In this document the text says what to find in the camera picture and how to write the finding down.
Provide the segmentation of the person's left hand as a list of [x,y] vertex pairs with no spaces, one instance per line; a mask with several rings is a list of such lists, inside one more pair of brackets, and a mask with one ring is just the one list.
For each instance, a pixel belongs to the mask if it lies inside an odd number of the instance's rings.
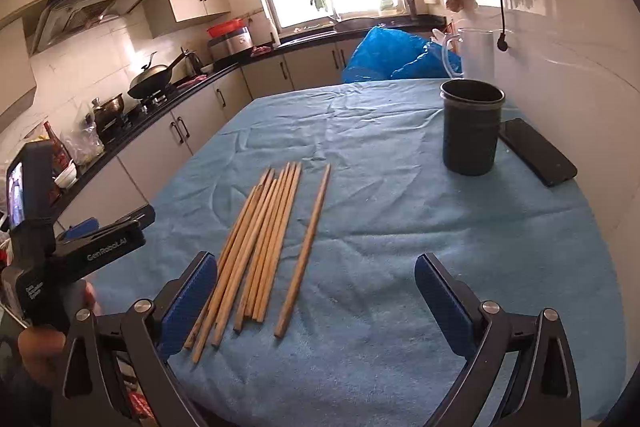
[[62,355],[66,337],[48,326],[29,327],[17,338],[22,364],[30,378],[38,385],[52,388],[55,366]]

